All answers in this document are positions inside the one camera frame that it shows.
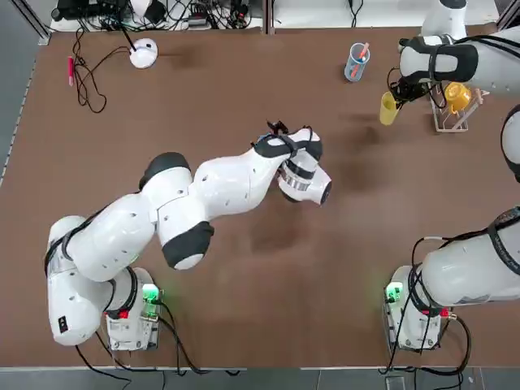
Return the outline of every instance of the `brown table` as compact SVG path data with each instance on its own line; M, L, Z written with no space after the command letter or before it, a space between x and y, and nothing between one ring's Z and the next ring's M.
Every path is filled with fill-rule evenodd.
M108 97L100 115L67 86L73 34L54 34L38 55L0 189L0 366L82 365L73 348L53 341L47 320L42 259L54 221L136 190L164 151L180 151L192 168L243 153L266 132L266 119L310 124L322 137L334 182L327 204L294 205L273 188L256 210L213 222L210 251L192 270L168 268L157 240L135 265L167 291L199 366L384 365L382 288L410 261L413 243L487 226L520 190L500 149L514 100L490 97L466 134L435 134L426 99L406 106L394 126L379 123L397 40L417 32L149 32L161 52L153 68L138 71L118 54L98 69ZM370 42L371 60L362 82L347 84L355 41ZM92 33L82 44L93 65L124 37ZM473 333L470 364L520 365L518 302L457 312ZM422 364L460 362L464 339L451 328ZM82 349L93 364L112 365L95 338ZM157 352L122 359L174 366L174 344L164 331ZM412 353L397 362L419 363Z

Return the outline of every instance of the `red marker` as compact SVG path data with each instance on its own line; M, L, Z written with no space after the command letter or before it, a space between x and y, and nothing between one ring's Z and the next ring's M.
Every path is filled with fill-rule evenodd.
M68 84L72 87L74 85L73 77L74 61L72 57L68 58Z

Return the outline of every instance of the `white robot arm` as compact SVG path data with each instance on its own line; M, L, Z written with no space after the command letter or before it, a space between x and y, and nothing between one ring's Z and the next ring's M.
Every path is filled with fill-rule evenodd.
M204 162L192 178L184 156L155 158L140 191L121 197L89 219L65 217L50 229L45 257L54 339L78 345L107 313L112 349L146 349L154 325L143 310L150 275L132 264L157 232L170 267L185 270L204 257L220 215L260 204L273 178L285 197L322 205L332 188L319 166L322 142L309 127L289 134L282 123L246 153Z
M427 93L432 81L520 93L520 27L465 37L465 9L466 0L435 0L423 36L400 41L402 77L389 85L400 106ZM520 105L505 118L501 144L520 181ZM487 229L449 240L416 268L398 268L386 287L388 339L402 349L432 349L443 308L520 298L519 237L515 208Z

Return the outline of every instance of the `yellow mug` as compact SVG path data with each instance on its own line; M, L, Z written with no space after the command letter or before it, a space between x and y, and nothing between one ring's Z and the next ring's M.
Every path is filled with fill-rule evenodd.
M385 126L389 126L393 123L398 112L396 99L394 99L391 92L385 92L381 97L379 121Z
M471 101L471 91L461 83L450 83L444 90L444 95L452 114L464 110Z

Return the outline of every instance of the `clear plastic cup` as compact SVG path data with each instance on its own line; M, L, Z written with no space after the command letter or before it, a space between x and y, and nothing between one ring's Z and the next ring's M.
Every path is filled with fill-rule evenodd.
M365 70L366 63L371 59L370 49L366 50L363 58L359 58L359 55L363 51L363 47L365 47L364 43L354 43L350 48L349 61L344 67L344 76L348 81L359 81L363 75L363 71Z

